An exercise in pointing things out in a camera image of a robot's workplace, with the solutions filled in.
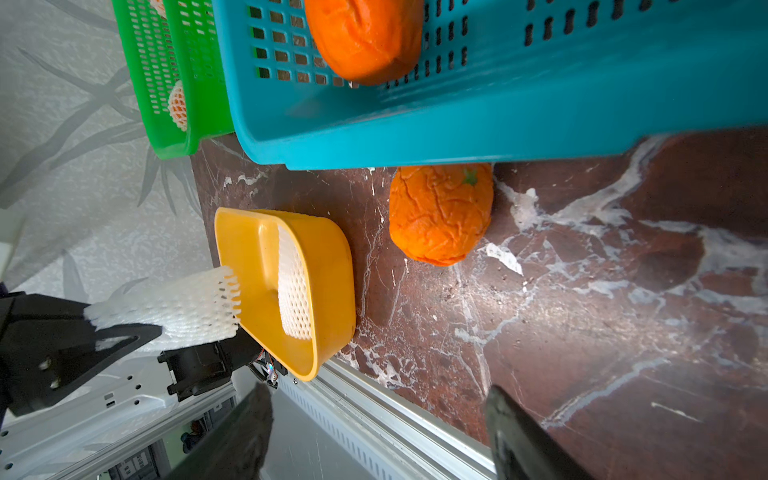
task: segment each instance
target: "green plastic basket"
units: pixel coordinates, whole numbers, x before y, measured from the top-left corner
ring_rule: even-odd
[[[234,131],[210,0],[166,0],[166,18],[149,0],[112,0],[147,136],[162,159],[191,155],[201,138]],[[181,80],[187,131],[168,113]]]

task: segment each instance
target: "orange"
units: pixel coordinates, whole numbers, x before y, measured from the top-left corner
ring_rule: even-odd
[[[304,12],[320,54],[346,80],[382,84],[419,61],[423,0],[305,0]]]
[[[490,164],[400,167],[389,189],[389,235],[408,257],[464,260],[491,223]]]

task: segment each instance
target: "basket hole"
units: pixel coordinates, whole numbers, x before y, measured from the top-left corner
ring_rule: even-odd
[[[529,23],[525,26],[525,46],[530,47],[533,43],[533,24]]]
[[[618,20],[624,14],[624,0],[614,0],[614,12],[611,14],[611,18]]]
[[[576,16],[576,11],[571,8],[567,12],[565,12],[565,28],[563,29],[563,32],[566,35],[570,35],[571,32],[574,31],[574,17]]]
[[[589,28],[598,24],[598,8],[600,8],[600,2],[592,2],[589,4],[589,10],[587,13],[587,26]]]
[[[548,17],[546,20],[544,20],[544,40],[549,40],[552,38],[552,22],[554,19],[552,17]]]

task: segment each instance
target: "metal frame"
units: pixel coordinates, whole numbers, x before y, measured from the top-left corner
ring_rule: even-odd
[[[99,435],[176,405],[176,398],[167,393],[167,368],[152,360],[120,362],[86,384],[83,388],[90,391],[84,395],[6,422],[0,436],[3,479],[55,472],[61,458]]]
[[[311,382],[284,384],[288,396],[375,477],[496,479],[488,447],[337,359]],[[357,442],[351,449],[350,437]],[[360,445],[368,455],[355,455]],[[377,475],[376,459],[391,467],[391,477]]]
[[[235,396],[235,388],[227,383],[211,392],[193,396],[182,402],[176,410],[160,421],[148,425],[129,435],[119,443],[94,453],[90,457],[68,467],[51,477],[51,480],[82,480],[97,472],[104,472],[110,467],[130,457],[135,452],[162,439],[168,432],[180,424],[199,419],[216,404]]]

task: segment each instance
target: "white foam net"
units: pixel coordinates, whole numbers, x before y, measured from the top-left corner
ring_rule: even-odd
[[[181,86],[181,80],[176,82],[174,89],[168,95],[168,113],[177,127],[187,131],[187,102],[184,100],[184,87]]]
[[[277,302],[283,331],[301,340],[312,339],[310,298],[304,262],[287,230],[279,227],[280,250],[277,271]]]
[[[149,4],[152,5],[152,8],[157,10],[157,14],[159,16],[166,18],[165,5],[163,5],[163,0],[149,0]]]

